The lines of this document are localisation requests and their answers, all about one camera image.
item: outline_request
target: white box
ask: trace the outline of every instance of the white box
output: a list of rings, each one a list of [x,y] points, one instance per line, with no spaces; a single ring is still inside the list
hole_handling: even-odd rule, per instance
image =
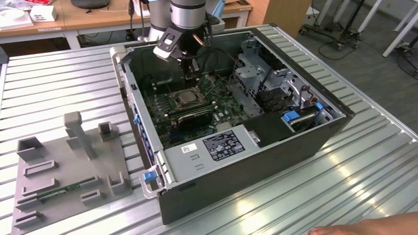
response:
[[[29,27],[33,26],[29,14],[25,12],[22,17],[17,19],[1,19],[0,17],[0,31],[1,30],[8,30],[8,29],[14,29],[14,28],[22,28],[22,27]]]
[[[57,12],[53,6],[33,6],[30,18],[34,22],[50,22],[57,18]]]

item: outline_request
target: black cable on floor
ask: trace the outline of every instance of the black cable on floor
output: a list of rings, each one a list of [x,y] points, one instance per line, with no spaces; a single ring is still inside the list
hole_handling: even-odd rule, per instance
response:
[[[398,67],[399,67],[399,69],[412,78],[412,79],[415,79],[416,81],[418,81],[418,79],[415,78],[415,76],[412,75],[412,74],[410,74],[406,70],[404,70],[404,68],[402,68],[402,66],[400,66],[400,63],[399,63],[399,58],[400,57],[403,57],[403,59],[408,62],[408,64],[414,67],[414,69],[416,70],[416,67],[414,66],[414,64],[411,63],[411,61],[402,55],[402,54],[399,54],[398,55],[398,58],[396,58],[396,63],[398,63]]]
[[[323,53],[320,52],[320,49],[322,49],[324,46],[330,45],[331,43],[334,43],[334,41],[332,41],[332,42],[328,42],[328,43],[324,43],[324,44],[318,48],[318,53],[319,53],[324,58],[327,58],[327,59],[330,59],[330,60],[342,60],[343,58],[347,57],[347,55],[350,55],[350,54],[355,51],[355,48],[354,48],[347,54],[344,54],[344,55],[343,55],[342,57],[339,57],[339,58],[327,57],[327,56],[323,55]]]

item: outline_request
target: green circuit board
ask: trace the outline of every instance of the green circuit board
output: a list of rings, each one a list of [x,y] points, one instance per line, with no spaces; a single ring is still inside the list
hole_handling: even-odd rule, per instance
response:
[[[216,133],[220,127],[233,127],[248,118],[239,108],[227,83],[227,77],[207,75],[187,89],[144,97],[152,123],[165,149]],[[180,131],[179,118],[200,112],[211,113],[211,123]]]

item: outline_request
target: reflective metal surface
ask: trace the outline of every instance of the reflective metal surface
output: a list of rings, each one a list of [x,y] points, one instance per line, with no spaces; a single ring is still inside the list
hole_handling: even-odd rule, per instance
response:
[[[318,225],[418,211],[415,133],[281,30],[271,26],[259,30],[356,112],[316,155],[163,226],[157,202],[145,199],[139,188],[137,172],[144,167],[112,75],[109,47],[14,57],[1,72],[5,84],[0,77],[0,234],[8,234],[12,225],[17,139],[64,136],[61,115],[76,110],[86,119],[85,130],[104,120],[119,125],[135,190],[32,234],[292,235]]]

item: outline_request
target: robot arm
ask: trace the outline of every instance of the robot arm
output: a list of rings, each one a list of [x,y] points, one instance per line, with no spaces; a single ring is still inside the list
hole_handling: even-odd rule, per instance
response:
[[[208,12],[220,16],[224,0],[149,0],[151,31],[148,41],[157,41],[155,55],[179,61],[184,78],[200,76],[196,53],[205,46],[211,32]]]

